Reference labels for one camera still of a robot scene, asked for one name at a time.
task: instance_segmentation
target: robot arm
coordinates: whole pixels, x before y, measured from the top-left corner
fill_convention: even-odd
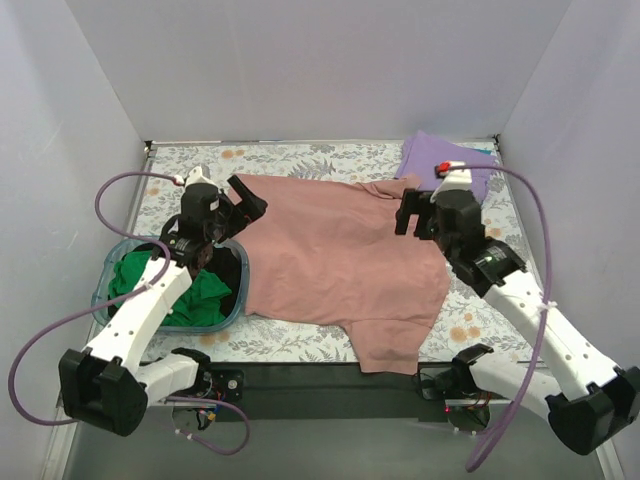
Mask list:
[[[536,341],[540,309],[548,308],[540,356],[553,378],[535,373],[523,405],[545,418],[562,442],[586,455],[631,424],[640,412],[640,369],[621,369],[587,341],[551,304],[525,262],[504,242],[487,237],[469,170],[436,167],[443,178],[435,192],[407,190],[396,214],[396,234],[407,232],[418,215],[414,235],[434,240],[460,280],[503,314],[530,345]],[[475,345],[452,362],[453,381],[464,392],[486,390],[513,399],[525,369]]]
[[[78,352],[67,350],[59,363],[65,413],[78,420],[129,435],[147,407],[177,391],[198,391],[209,358],[177,349],[140,367],[144,351],[175,301],[186,292],[222,243],[259,219],[267,203],[238,177],[229,184],[241,201],[233,204],[208,178],[206,167],[194,168],[185,182],[180,214],[162,228],[160,241],[169,248],[169,269],[161,280],[128,299],[109,324]],[[153,251],[135,288],[148,285],[165,263]]]

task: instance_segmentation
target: pink shirt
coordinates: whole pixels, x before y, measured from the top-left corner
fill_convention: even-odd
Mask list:
[[[249,256],[246,312],[340,325],[363,372],[415,373],[450,283],[435,243],[394,234],[402,192],[420,179],[239,176],[269,204],[234,237]]]

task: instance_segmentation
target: green cloth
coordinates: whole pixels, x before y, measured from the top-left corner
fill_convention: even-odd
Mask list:
[[[109,297],[129,293],[142,277],[151,251],[131,252],[114,266],[115,277],[109,282]],[[162,326],[210,327],[226,317],[220,312],[220,300],[231,289],[214,273],[201,270],[189,290],[173,304],[173,313],[164,317]]]

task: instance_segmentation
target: floral tablecloth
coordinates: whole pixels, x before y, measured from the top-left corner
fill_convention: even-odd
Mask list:
[[[491,142],[463,143],[494,151]],[[243,145],[161,146],[151,171],[186,175],[206,164],[212,179],[228,187],[233,173],[286,175],[338,182],[368,182],[392,178],[401,159],[402,144],[392,143],[258,143]],[[145,186],[134,231],[158,234],[164,222],[179,211],[181,189],[150,180]],[[488,233],[508,242],[530,258],[505,179],[495,174],[483,205]],[[477,342],[508,352],[513,360],[527,360],[531,348],[507,320],[455,277],[440,316],[420,348],[422,361],[449,361]],[[241,316],[226,330],[204,336],[156,334],[145,353],[151,360],[176,347],[196,348],[220,362],[347,362],[356,361],[349,338],[340,327],[316,326]]]

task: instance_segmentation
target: black bracket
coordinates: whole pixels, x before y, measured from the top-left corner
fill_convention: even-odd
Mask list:
[[[441,391],[459,391],[465,394],[477,392],[479,389],[469,367],[488,353],[493,353],[493,348],[482,343],[458,352],[451,361],[451,370],[436,377],[436,388]]]
[[[618,369],[606,385],[588,386],[589,395],[568,401],[563,394],[546,398],[549,424],[558,438],[579,455],[588,455],[640,413],[640,369]]]
[[[67,350],[58,364],[64,413],[123,437],[131,434],[147,410],[147,394],[120,366],[92,357],[90,350]]]
[[[413,235],[420,240],[433,239],[429,222],[435,214],[436,207],[431,203],[432,194],[433,192],[420,192],[411,188],[404,191],[400,208],[396,212],[396,235],[406,235],[411,216],[418,215]]]
[[[236,403],[242,400],[245,383],[244,372],[236,369],[221,369],[219,363],[215,366],[217,368],[210,370],[211,379],[217,391],[224,395],[224,401]]]

